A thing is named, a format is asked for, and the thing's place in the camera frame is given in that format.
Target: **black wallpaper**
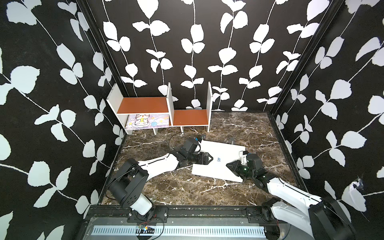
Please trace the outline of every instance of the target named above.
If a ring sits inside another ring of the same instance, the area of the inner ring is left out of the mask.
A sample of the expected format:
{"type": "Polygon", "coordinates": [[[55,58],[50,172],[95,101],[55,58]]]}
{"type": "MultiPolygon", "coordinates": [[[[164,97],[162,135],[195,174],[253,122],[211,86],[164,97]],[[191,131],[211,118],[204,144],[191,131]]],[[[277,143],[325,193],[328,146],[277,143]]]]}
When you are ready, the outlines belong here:
{"type": "Polygon", "coordinates": [[[275,118],[309,192],[337,199],[358,239],[380,239],[384,1],[346,3],[275,118]]]}
{"type": "Polygon", "coordinates": [[[98,0],[88,4],[129,96],[162,96],[166,91],[159,86],[171,82],[175,109],[205,108],[211,81],[213,109],[269,111],[329,2],[98,0]],[[227,25],[221,28],[221,22],[227,25]],[[292,64],[286,71],[288,62],[292,64]]]}
{"type": "Polygon", "coordinates": [[[102,104],[114,80],[76,3],[2,1],[0,14],[0,239],[72,240],[121,142],[102,104]]]}

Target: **leaf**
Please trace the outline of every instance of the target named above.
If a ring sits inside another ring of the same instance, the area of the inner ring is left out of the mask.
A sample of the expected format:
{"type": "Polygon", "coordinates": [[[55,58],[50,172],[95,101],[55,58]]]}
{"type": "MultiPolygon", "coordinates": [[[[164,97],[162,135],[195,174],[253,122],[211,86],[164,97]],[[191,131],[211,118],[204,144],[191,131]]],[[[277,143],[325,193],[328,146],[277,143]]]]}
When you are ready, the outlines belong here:
{"type": "Polygon", "coordinates": [[[153,72],[156,72],[157,66],[160,64],[160,62],[156,59],[151,59],[151,68],[153,72]]]}
{"type": "Polygon", "coordinates": [[[275,40],[273,38],[266,40],[265,42],[263,42],[260,52],[261,53],[268,52],[268,50],[271,49],[274,43],[275,43],[275,40]]]}
{"type": "Polygon", "coordinates": [[[104,120],[104,115],[102,113],[97,113],[95,116],[95,126],[99,125],[104,120]]]}
{"type": "Polygon", "coordinates": [[[307,131],[303,131],[303,132],[301,132],[301,134],[300,134],[300,140],[301,140],[303,143],[307,144],[308,141],[309,141],[309,139],[310,139],[310,134],[309,134],[307,131]]]}
{"type": "Polygon", "coordinates": [[[331,156],[331,158],[333,158],[334,160],[336,160],[340,165],[342,165],[343,167],[345,167],[345,156],[343,154],[342,151],[340,151],[339,149],[337,148],[332,148],[330,151],[329,151],[329,155],[331,156]]]}
{"type": "Polygon", "coordinates": [[[296,65],[298,64],[298,60],[293,60],[289,65],[288,65],[288,67],[287,67],[287,71],[288,72],[291,72],[291,71],[293,71],[294,69],[295,69],[295,67],[296,67],[296,65]]]}
{"type": "Polygon", "coordinates": [[[252,53],[257,53],[258,51],[260,51],[261,46],[261,43],[258,42],[252,42],[249,44],[249,48],[252,53]]]}
{"type": "Polygon", "coordinates": [[[341,139],[341,145],[352,149],[357,149],[363,147],[365,141],[367,141],[367,139],[363,137],[360,133],[348,131],[344,134],[343,138],[341,139]]]}
{"type": "Polygon", "coordinates": [[[85,211],[85,209],[88,207],[88,205],[89,205],[88,199],[86,196],[83,195],[79,198],[75,207],[76,207],[77,212],[79,214],[82,214],[85,211]]]}
{"type": "Polygon", "coordinates": [[[345,80],[339,79],[333,84],[330,99],[345,99],[351,94],[351,84],[345,80]]]}
{"type": "Polygon", "coordinates": [[[279,92],[281,92],[281,87],[279,87],[279,86],[272,87],[272,88],[268,89],[269,97],[275,96],[279,92]]]}
{"type": "Polygon", "coordinates": [[[13,218],[13,211],[0,217],[0,239],[5,240],[7,236],[7,230],[9,228],[9,222],[13,218]]]}
{"type": "Polygon", "coordinates": [[[373,55],[372,64],[380,67],[384,66],[384,48],[380,49],[373,55]]]}
{"type": "Polygon", "coordinates": [[[124,77],[124,76],[120,76],[120,77],[124,83],[134,83],[134,81],[129,77],[124,77]]]}
{"type": "Polygon", "coordinates": [[[193,84],[203,84],[204,78],[196,78],[193,80],[193,84]]]}
{"type": "Polygon", "coordinates": [[[134,63],[125,66],[125,71],[133,78],[137,74],[137,67],[134,63]]]}
{"type": "Polygon", "coordinates": [[[287,146],[289,153],[292,153],[292,145],[288,142],[288,140],[285,140],[285,145],[287,146]]]}
{"type": "Polygon", "coordinates": [[[83,38],[81,37],[81,33],[80,33],[79,21],[71,18],[70,23],[71,23],[72,29],[73,29],[74,33],[76,34],[77,38],[82,41],[83,38]]]}
{"type": "Polygon", "coordinates": [[[95,52],[95,54],[93,55],[93,64],[98,68],[100,69],[101,71],[104,72],[104,58],[103,58],[103,55],[99,52],[95,52]]]}
{"type": "Polygon", "coordinates": [[[45,240],[61,240],[64,233],[64,225],[53,229],[45,240]]]}
{"type": "Polygon", "coordinates": [[[301,31],[300,37],[301,37],[301,38],[307,38],[307,37],[310,37],[310,36],[314,35],[314,33],[316,32],[318,26],[319,26],[318,23],[310,23],[310,24],[308,24],[308,25],[301,31]]]}
{"type": "Polygon", "coordinates": [[[237,68],[234,65],[226,65],[222,69],[222,74],[223,75],[229,75],[231,73],[237,72],[237,68]]]}
{"type": "Polygon", "coordinates": [[[40,186],[45,186],[49,184],[51,182],[49,177],[49,172],[50,172],[50,169],[46,162],[34,161],[28,173],[28,178],[27,178],[28,184],[31,185],[32,187],[40,187],[40,186]]]}
{"type": "Polygon", "coordinates": [[[132,27],[136,28],[137,31],[143,31],[144,29],[149,28],[149,25],[143,21],[140,21],[132,23],[132,27]]]}
{"type": "Polygon", "coordinates": [[[192,52],[192,49],[193,49],[193,44],[191,43],[191,41],[187,38],[183,38],[181,40],[181,46],[183,47],[184,51],[186,53],[191,53],[192,52]]]}
{"type": "Polygon", "coordinates": [[[201,53],[201,51],[203,51],[204,47],[205,47],[204,43],[194,43],[193,44],[193,50],[195,51],[195,53],[201,53]]]}
{"type": "Polygon", "coordinates": [[[298,169],[302,169],[304,167],[303,161],[301,160],[301,158],[297,159],[296,166],[298,167],[298,169]]]}
{"type": "Polygon", "coordinates": [[[94,157],[94,156],[95,156],[95,142],[91,139],[88,142],[86,142],[84,145],[83,157],[94,157]]]}
{"type": "Polygon", "coordinates": [[[233,19],[233,27],[235,29],[243,28],[248,25],[248,16],[245,12],[239,11],[233,19]]]}
{"type": "Polygon", "coordinates": [[[331,145],[331,148],[336,147],[337,139],[332,130],[327,133],[327,136],[325,138],[328,140],[329,144],[331,145]]]}
{"type": "Polygon", "coordinates": [[[327,100],[325,99],[324,93],[322,93],[319,90],[316,90],[315,98],[316,98],[316,100],[319,100],[322,103],[326,103],[327,102],[327,100]]]}
{"type": "Polygon", "coordinates": [[[237,107],[237,108],[241,108],[241,106],[244,105],[244,100],[242,99],[239,99],[235,102],[235,104],[233,106],[237,107]]]}
{"type": "Polygon", "coordinates": [[[357,211],[365,212],[367,210],[365,206],[365,198],[361,193],[354,187],[356,182],[352,182],[348,185],[341,196],[341,200],[343,200],[346,204],[355,208],[357,211]]]}
{"type": "Polygon", "coordinates": [[[304,167],[313,167],[314,161],[313,161],[312,156],[304,156],[303,157],[303,165],[304,165],[304,167]]]}
{"type": "Polygon", "coordinates": [[[8,21],[13,23],[26,23],[30,26],[37,23],[36,17],[30,9],[18,2],[10,2],[7,4],[8,21]]]}
{"type": "Polygon", "coordinates": [[[72,13],[73,15],[75,15],[77,12],[77,4],[75,2],[70,2],[69,4],[66,4],[64,2],[59,2],[57,3],[57,6],[63,10],[66,10],[72,13]]]}
{"type": "Polygon", "coordinates": [[[257,27],[254,35],[253,40],[262,43],[264,41],[264,38],[269,32],[269,25],[268,24],[260,24],[259,27],[257,27]]]}
{"type": "Polygon", "coordinates": [[[297,95],[297,99],[299,99],[300,103],[303,103],[305,102],[305,100],[307,99],[306,96],[302,95],[302,94],[299,94],[297,95]]]}
{"type": "Polygon", "coordinates": [[[229,94],[228,94],[228,93],[222,93],[222,94],[220,95],[220,99],[221,99],[221,100],[227,100],[227,99],[229,99],[229,94]]]}
{"type": "Polygon", "coordinates": [[[133,85],[137,88],[141,88],[142,86],[145,86],[147,85],[146,82],[144,82],[143,80],[140,80],[140,79],[137,79],[135,80],[135,82],[133,83],[133,85]]]}
{"type": "Polygon", "coordinates": [[[115,51],[120,51],[120,44],[115,40],[108,40],[107,44],[115,51]]]}
{"type": "Polygon", "coordinates": [[[299,170],[299,174],[304,179],[311,179],[310,173],[308,172],[308,170],[306,170],[304,168],[299,170]]]}
{"type": "Polygon", "coordinates": [[[218,93],[214,93],[212,97],[213,97],[213,101],[216,101],[216,99],[217,99],[218,97],[220,97],[220,94],[218,94],[218,93]]]}
{"type": "Polygon", "coordinates": [[[332,64],[332,59],[330,57],[324,57],[320,63],[320,68],[324,69],[329,67],[332,64]]]}
{"type": "Polygon", "coordinates": [[[380,96],[372,96],[369,100],[368,112],[370,114],[384,113],[384,99],[380,96]]]}
{"type": "Polygon", "coordinates": [[[287,61],[281,61],[279,63],[279,65],[277,66],[276,68],[276,74],[279,74],[279,72],[285,67],[285,66],[288,66],[288,62],[287,61]]]}
{"type": "Polygon", "coordinates": [[[239,84],[249,84],[249,81],[246,78],[239,78],[239,84]]]}
{"type": "Polygon", "coordinates": [[[289,34],[295,33],[297,31],[302,31],[303,29],[304,29],[304,27],[300,23],[289,25],[287,27],[287,30],[288,30],[289,34]]]}
{"type": "Polygon", "coordinates": [[[70,173],[71,167],[68,167],[59,173],[59,176],[56,178],[56,188],[58,190],[63,190],[67,186],[70,173]]]}
{"type": "Polygon", "coordinates": [[[339,53],[343,42],[344,39],[342,37],[336,37],[329,46],[326,56],[335,57],[339,53]]]}
{"type": "Polygon", "coordinates": [[[321,112],[331,117],[332,119],[337,119],[337,107],[333,103],[324,103],[321,106],[321,112]]]}
{"type": "Polygon", "coordinates": [[[161,67],[163,70],[168,70],[168,69],[173,68],[173,65],[172,65],[172,62],[170,62],[169,59],[167,59],[167,58],[163,58],[163,59],[161,60],[160,67],[161,67]]]}
{"type": "Polygon", "coordinates": [[[233,19],[233,16],[230,15],[229,13],[224,13],[223,16],[221,17],[220,21],[220,30],[222,33],[225,32],[225,28],[228,26],[228,23],[230,23],[233,19]]]}
{"type": "Polygon", "coordinates": [[[191,65],[185,65],[184,67],[184,72],[185,74],[190,77],[191,79],[193,79],[196,75],[196,68],[191,66],[191,65]]]}
{"type": "Polygon", "coordinates": [[[380,170],[377,171],[376,177],[377,178],[383,178],[384,177],[384,167],[382,167],[380,170]]]}
{"type": "Polygon", "coordinates": [[[380,48],[380,40],[378,37],[371,38],[368,42],[366,42],[356,54],[355,61],[359,60],[365,54],[372,52],[376,49],[380,48]]]}
{"type": "Polygon", "coordinates": [[[168,25],[160,20],[154,20],[149,26],[149,29],[154,36],[160,36],[170,30],[168,25]]]}
{"type": "Polygon", "coordinates": [[[147,18],[151,18],[159,7],[157,0],[137,0],[137,3],[147,18]]]}
{"type": "Polygon", "coordinates": [[[291,89],[291,98],[292,100],[296,100],[297,98],[297,90],[294,88],[291,89]]]}
{"type": "Polygon", "coordinates": [[[55,187],[51,187],[51,188],[46,189],[43,192],[43,194],[40,195],[40,197],[36,200],[36,202],[33,206],[36,208],[46,207],[55,192],[56,192],[55,187]]]}
{"type": "Polygon", "coordinates": [[[194,108],[197,108],[197,107],[200,107],[200,101],[198,100],[198,99],[193,99],[192,101],[191,101],[191,104],[192,104],[192,106],[194,107],[194,108]]]}
{"type": "Polygon", "coordinates": [[[331,195],[334,200],[336,200],[335,190],[333,190],[327,181],[324,181],[324,189],[331,195]]]}
{"type": "Polygon", "coordinates": [[[312,20],[317,15],[327,9],[329,0],[312,0],[307,7],[307,21],[312,20]]]}
{"type": "Polygon", "coordinates": [[[215,66],[209,66],[208,67],[208,70],[211,71],[212,73],[216,72],[216,71],[221,71],[223,68],[220,67],[219,65],[215,65],[215,66]]]}
{"type": "Polygon", "coordinates": [[[83,77],[83,67],[81,66],[81,63],[75,63],[73,66],[73,73],[78,77],[83,77]]]}
{"type": "Polygon", "coordinates": [[[247,85],[247,88],[248,89],[252,89],[252,88],[255,88],[255,87],[259,87],[260,86],[260,83],[258,81],[252,81],[250,82],[248,85],[247,85]]]}
{"type": "Polygon", "coordinates": [[[123,36],[120,38],[119,44],[120,44],[121,49],[124,52],[129,51],[129,49],[131,48],[131,40],[126,36],[123,36]]]}
{"type": "Polygon", "coordinates": [[[0,134],[0,161],[6,160],[11,155],[11,146],[8,140],[0,134]]]}
{"type": "Polygon", "coordinates": [[[283,55],[285,55],[289,60],[294,60],[301,56],[301,54],[298,53],[292,54],[290,51],[284,51],[283,55]]]}
{"type": "Polygon", "coordinates": [[[201,27],[201,24],[193,24],[191,26],[191,36],[192,36],[192,41],[194,43],[203,41],[204,39],[204,31],[203,28],[201,27]]]}
{"type": "Polygon", "coordinates": [[[61,124],[61,122],[52,125],[51,133],[55,136],[57,140],[60,140],[62,142],[68,141],[68,139],[64,135],[63,125],[61,124]]]}
{"type": "Polygon", "coordinates": [[[263,70],[263,65],[258,65],[249,70],[249,78],[252,80],[252,78],[258,76],[263,70]]]}
{"type": "Polygon", "coordinates": [[[84,98],[84,104],[88,109],[98,109],[97,102],[93,95],[86,96],[84,98]]]}
{"type": "Polygon", "coordinates": [[[218,52],[218,56],[223,64],[226,64],[236,56],[236,51],[232,48],[223,48],[218,52]]]}
{"type": "Polygon", "coordinates": [[[168,90],[167,85],[160,85],[157,87],[157,89],[159,90],[159,92],[161,92],[161,94],[163,94],[163,96],[167,95],[167,90],[168,90]]]}
{"type": "Polygon", "coordinates": [[[69,50],[64,44],[60,44],[56,48],[57,54],[69,67],[73,67],[75,57],[71,50],[69,50]]]}
{"type": "Polygon", "coordinates": [[[76,120],[76,113],[69,109],[62,111],[60,116],[66,127],[72,127],[74,121],[76,120]]]}
{"type": "Polygon", "coordinates": [[[57,116],[59,116],[60,108],[59,104],[56,104],[56,106],[51,107],[48,114],[43,114],[40,117],[38,117],[35,120],[35,125],[40,125],[42,123],[57,120],[57,116]]]}
{"type": "Polygon", "coordinates": [[[303,125],[301,123],[297,124],[295,129],[293,130],[294,133],[298,132],[298,131],[300,131],[300,132],[304,131],[303,125]]]}
{"type": "Polygon", "coordinates": [[[84,31],[88,31],[89,25],[88,25],[87,21],[85,20],[85,17],[84,17],[82,12],[77,13],[77,18],[79,19],[79,23],[80,23],[81,28],[84,31]]]}

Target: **white board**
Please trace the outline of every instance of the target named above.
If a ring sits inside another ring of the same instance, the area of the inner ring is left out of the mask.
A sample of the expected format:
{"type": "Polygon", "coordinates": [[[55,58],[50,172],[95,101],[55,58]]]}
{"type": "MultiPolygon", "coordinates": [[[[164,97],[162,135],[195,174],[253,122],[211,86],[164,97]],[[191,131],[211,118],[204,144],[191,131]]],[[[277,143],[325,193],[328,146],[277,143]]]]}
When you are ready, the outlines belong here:
{"type": "Polygon", "coordinates": [[[243,182],[243,179],[233,174],[226,164],[241,160],[243,151],[245,151],[244,146],[204,140],[201,141],[200,145],[201,152],[208,152],[213,157],[213,160],[208,165],[193,164],[193,175],[243,182]]]}

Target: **black metal frame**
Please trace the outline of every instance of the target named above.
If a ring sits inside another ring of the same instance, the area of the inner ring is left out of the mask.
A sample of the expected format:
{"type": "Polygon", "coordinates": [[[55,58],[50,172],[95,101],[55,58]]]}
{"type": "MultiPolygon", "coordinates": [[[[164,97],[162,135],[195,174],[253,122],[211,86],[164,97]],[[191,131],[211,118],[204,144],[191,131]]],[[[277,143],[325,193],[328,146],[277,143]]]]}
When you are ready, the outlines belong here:
{"type": "Polygon", "coordinates": [[[293,84],[299,77],[299,74],[307,64],[310,56],[315,51],[318,43],[320,42],[321,38],[325,34],[326,30],[328,29],[329,25],[331,24],[333,18],[336,16],[336,14],[339,12],[339,9],[341,5],[344,3],[344,0],[333,0],[331,3],[331,6],[329,7],[328,11],[325,13],[321,24],[319,28],[316,30],[316,33],[311,38],[311,41],[308,43],[307,47],[304,49],[303,54],[300,58],[299,63],[297,64],[295,70],[291,73],[289,76],[286,84],[283,87],[283,90],[281,91],[279,98],[277,99],[276,103],[271,108],[271,115],[275,115],[277,110],[279,109],[280,105],[283,103],[286,96],[289,94],[290,89],[292,88],[293,84]]]}

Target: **brown marble surface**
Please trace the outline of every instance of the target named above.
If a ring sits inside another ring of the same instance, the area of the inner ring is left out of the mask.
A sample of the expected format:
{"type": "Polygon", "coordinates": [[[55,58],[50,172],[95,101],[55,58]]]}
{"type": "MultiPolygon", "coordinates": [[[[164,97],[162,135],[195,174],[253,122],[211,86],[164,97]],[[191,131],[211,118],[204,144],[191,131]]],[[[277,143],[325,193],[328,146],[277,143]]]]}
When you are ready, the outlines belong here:
{"type": "MultiPolygon", "coordinates": [[[[155,136],[152,129],[134,131],[123,143],[115,171],[126,159],[137,161],[153,159],[170,152],[168,140],[179,127],[161,128],[155,136]]],[[[184,134],[176,134],[170,146],[179,148],[188,137],[206,134],[207,141],[245,146],[250,153],[257,153],[266,170],[295,185],[293,174],[285,161],[283,152],[275,137],[265,113],[212,113],[211,129],[185,127],[184,134]]],[[[256,188],[251,180],[242,183],[192,175],[192,166],[165,172],[150,179],[143,194],[155,204],[161,205],[261,205],[272,195],[256,188]]],[[[104,197],[103,203],[117,205],[117,201],[104,197]]]]}

